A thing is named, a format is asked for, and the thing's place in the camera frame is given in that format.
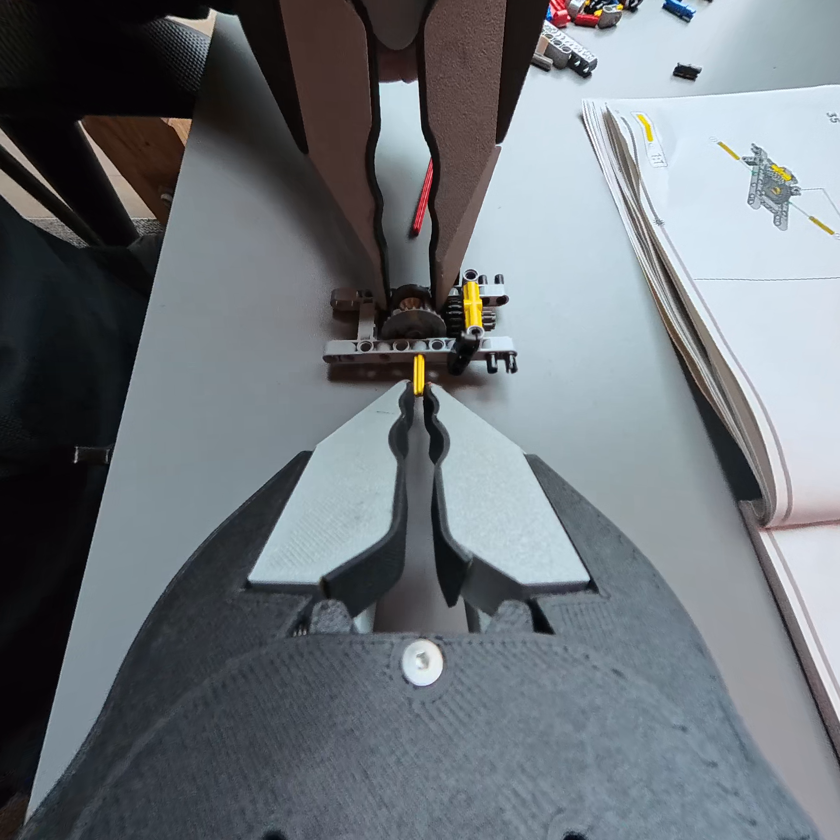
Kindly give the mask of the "black office chair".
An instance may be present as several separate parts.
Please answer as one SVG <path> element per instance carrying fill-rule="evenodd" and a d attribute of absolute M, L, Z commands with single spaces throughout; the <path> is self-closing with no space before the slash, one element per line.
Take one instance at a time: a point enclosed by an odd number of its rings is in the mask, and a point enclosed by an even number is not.
<path fill-rule="evenodd" d="M 4 151 L 2 171 L 90 245 L 138 234 L 81 120 L 191 118 L 209 49 L 191 26 L 114 18 L 122 9 L 2 2 L 2 131 L 57 197 Z"/>

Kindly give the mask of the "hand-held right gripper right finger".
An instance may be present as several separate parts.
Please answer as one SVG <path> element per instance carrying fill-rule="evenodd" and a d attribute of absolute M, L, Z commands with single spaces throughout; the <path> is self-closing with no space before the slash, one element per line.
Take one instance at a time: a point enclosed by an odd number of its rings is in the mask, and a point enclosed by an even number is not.
<path fill-rule="evenodd" d="M 439 385 L 424 394 L 437 577 L 450 606 L 574 592 L 590 575 L 522 449 Z"/>

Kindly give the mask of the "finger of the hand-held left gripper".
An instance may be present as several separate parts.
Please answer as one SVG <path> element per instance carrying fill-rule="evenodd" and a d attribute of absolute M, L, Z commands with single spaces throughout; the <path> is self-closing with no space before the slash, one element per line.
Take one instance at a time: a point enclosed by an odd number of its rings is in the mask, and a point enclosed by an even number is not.
<path fill-rule="evenodd" d="M 423 135 L 434 162 L 431 290 L 455 284 L 496 166 L 506 2 L 430 2 L 418 40 Z"/>
<path fill-rule="evenodd" d="M 361 2 L 281 1 L 308 156 L 389 295 L 383 199 L 375 176 L 382 126 L 375 37 Z"/>

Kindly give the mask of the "grey lego differential housing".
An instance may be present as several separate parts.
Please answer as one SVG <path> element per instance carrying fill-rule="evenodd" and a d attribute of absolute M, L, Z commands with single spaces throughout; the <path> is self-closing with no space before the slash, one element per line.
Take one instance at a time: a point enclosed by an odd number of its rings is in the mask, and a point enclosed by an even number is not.
<path fill-rule="evenodd" d="M 393 290 L 391 311 L 385 317 L 379 337 L 383 340 L 445 338 L 445 320 L 434 308 L 426 287 L 405 284 Z"/>

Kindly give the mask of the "red lego axle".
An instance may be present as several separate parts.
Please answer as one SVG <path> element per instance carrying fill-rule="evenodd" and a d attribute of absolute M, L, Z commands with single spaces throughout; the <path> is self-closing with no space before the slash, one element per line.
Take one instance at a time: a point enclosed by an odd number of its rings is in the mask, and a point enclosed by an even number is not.
<path fill-rule="evenodd" d="M 409 237 L 416 238 L 420 235 L 423 225 L 425 216 L 427 213 L 427 207 L 429 202 L 429 197 L 431 193 L 431 188 L 434 179 L 434 162 L 433 160 L 429 160 L 427 165 L 427 170 L 425 173 L 425 177 L 423 180 L 423 185 L 421 192 L 419 193 L 417 202 L 416 202 L 416 210 L 413 216 L 413 221 L 411 223 L 411 227 L 409 229 Z"/>

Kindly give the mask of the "pile of loose lego pieces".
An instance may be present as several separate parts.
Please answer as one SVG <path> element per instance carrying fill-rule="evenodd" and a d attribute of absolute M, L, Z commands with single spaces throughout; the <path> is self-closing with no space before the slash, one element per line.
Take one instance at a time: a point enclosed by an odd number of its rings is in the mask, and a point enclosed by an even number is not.
<path fill-rule="evenodd" d="M 551 2 L 534 63 L 588 78 L 602 67 L 634 81 L 672 76 L 678 62 L 704 68 L 713 40 L 710 2 Z"/>

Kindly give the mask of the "wooden table leg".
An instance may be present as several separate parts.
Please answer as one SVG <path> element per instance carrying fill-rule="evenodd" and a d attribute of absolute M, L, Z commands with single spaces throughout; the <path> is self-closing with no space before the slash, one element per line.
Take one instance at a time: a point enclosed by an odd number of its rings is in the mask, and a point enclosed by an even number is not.
<path fill-rule="evenodd" d="M 88 115 L 81 122 L 158 221 L 166 225 L 192 121 Z"/>

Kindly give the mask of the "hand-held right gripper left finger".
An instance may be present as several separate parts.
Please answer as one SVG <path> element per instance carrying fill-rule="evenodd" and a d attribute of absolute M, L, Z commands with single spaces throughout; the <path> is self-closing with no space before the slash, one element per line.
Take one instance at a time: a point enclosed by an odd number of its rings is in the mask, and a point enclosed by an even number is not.
<path fill-rule="evenodd" d="M 359 615 L 400 579 L 414 393 L 399 382 L 310 454 L 248 583 L 314 595 Z"/>

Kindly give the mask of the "grey lego frame assembly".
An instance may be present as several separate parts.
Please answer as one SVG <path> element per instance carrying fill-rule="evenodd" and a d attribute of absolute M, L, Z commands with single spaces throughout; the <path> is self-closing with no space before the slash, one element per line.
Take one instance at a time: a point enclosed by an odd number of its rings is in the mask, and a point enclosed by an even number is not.
<path fill-rule="evenodd" d="M 328 341 L 322 357 L 328 364 L 397 364 L 424 354 L 426 366 L 445 368 L 451 375 L 463 374 L 471 364 L 484 364 L 490 374 L 497 373 L 501 364 L 507 373 L 516 373 L 515 343 L 497 331 L 498 312 L 508 302 L 502 274 L 489 278 L 468 269 L 444 303 L 434 306 L 445 320 L 445 338 L 387 340 L 379 332 L 391 302 L 380 308 L 372 291 L 340 287 L 332 290 L 330 305 L 335 313 L 357 317 L 356 335 Z"/>

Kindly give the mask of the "person's left hand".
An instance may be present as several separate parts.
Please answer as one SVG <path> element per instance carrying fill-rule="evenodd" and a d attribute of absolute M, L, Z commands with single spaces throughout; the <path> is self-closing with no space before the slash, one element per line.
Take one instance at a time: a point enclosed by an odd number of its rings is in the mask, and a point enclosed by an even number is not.
<path fill-rule="evenodd" d="M 414 43 L 404 49 L 390 49 L 377 43 L 379 81 L 411 83 L 417 80 L 417 50 Z"/>

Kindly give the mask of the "lego instruction booklet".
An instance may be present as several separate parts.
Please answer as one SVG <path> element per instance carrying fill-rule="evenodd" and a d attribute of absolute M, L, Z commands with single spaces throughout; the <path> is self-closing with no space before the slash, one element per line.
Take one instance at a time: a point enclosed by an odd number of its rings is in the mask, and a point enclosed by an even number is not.
<path fill-rule="evenodd" d="M 838 107 L 838 85 L 582 102 L 667 331 L 758 483 L 742 515 L 835 743 Z"/>

